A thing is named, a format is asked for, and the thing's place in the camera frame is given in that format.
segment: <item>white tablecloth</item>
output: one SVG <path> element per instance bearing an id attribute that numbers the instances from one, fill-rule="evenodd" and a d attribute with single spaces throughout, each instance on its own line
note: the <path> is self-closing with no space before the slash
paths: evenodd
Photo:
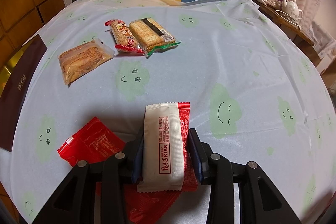
<path id="1" fill-rule="evenodd" d="M 144 17 L 181 44 L 148 59 L 119 54 L 64 84 L 60 53 L 95 37 L 114 47 L 104 23 Z M 326 87 L 251 0 L 78 0 L 38 33 L 48 50 L 30 83 L 13 150 L 0 150 L 0 180 L 28 223 L 71 169 L 57 153 L 68 137 L 97 116 L 132 140 L 145 106 L 161 102 L 189 101 L 190 127 L 201 141 L 230 161 L 259 163 L 307 223 L 334 193 L 336 116 Z M 183 193 L 159 223 L 205 223 L 209 188 Z"/>

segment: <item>transparent plastic wrapper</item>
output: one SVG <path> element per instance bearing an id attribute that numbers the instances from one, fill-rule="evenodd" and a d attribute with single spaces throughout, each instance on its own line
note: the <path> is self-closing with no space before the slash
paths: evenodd
<path id="1" fill-rule="evenodd" d="M 111 19 L 105 22 L 105 26 L 110 26 L 114 36 L 115 48 L 122 52 L 145 53 L 138 48 L 138 41 L 135 39 L 126 23 L 120 19 Z"/>
<path id="2" fill-rule="evenodd" d="M 181 43 L 176 42 L 175 38 L 151 17 L 132 21 L 129 29 L 147 56 Z"/>
<path id="3" fill-rule="evenodd" d="M 79 77 L 112 59 L 114 51 L 99 39 L 72 48 L 58 57 L 64 83 L 70 84 Z"/>
<path id="4" fill-rule="evenodd" d="M 197 180 L 186 150 L 190 103 L 146 106 L 142 178 L 138 192 L 195 191 Z"/>
<path id="5" fill-rule="evenodd" d="M 79 160 L 89 164 L 106 160 L 123 150 L 125 143 L 110 131 L 97 117 L 90 120 L 58 149 L 61 158 L 74 167 Z M 180 191 L 138 193 L 137 186 L 124 185 L 127 216 L 135 224 L 154 224 L 179 197 Z M 96 194 L 101 195 L 101 182 Z"/>

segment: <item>teapot handle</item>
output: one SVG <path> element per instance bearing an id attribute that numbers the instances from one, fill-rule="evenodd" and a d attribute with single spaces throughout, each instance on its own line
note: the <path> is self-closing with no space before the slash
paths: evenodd
<path id="1" fill-rule="evenodd" d="M 302 19 L 302 18 L 303 18 L 303 12 L 302 12 L 301 9 L 299 9 L 299 17 L 298 17 L 298 19 Z"/>

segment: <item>teapot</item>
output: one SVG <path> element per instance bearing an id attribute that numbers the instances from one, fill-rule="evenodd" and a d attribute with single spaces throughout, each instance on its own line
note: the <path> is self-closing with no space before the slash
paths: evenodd
<path id="1" fill-rule="evenodd" d="M 296 4 L 296 0 L 294 1 L 286 1 L 282 0 L 282 11 L 284 11 L 286 14 L 293 17 L 296 21 L 302 19 L 303 12 L 301 9 L 298 8 Z"/>

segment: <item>round metal pin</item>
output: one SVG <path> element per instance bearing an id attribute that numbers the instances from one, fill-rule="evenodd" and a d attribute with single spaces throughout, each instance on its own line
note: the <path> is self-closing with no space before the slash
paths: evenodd
<path id="1" fill-rule="evenodd" d="M 115 154 L 115 157 L 117 159 L 123 159 L 125 157 L 125 154 L 123 152 L 118 152 Z"/>
<path id="2" fill-rule="evenodd" d="M 221 158 L 221 156 L 217 153 L 212 153 L 210 155 L 210 158 L 212 158 L 213 160 L 219 160 Z"/>
<path id="3" fill-rule="evenodd" d="M 85 160 L 80 160 L 79 162 L 77 162 L 78 167 L 84 167 L 87 164 L 87 162 Z"/>
<path id="4" fill-rule="evenodd" d="M 256 169 L 258 167 L 257 163 L 255 161 L 250 161 L 249 162 L 249 167 Z"/>

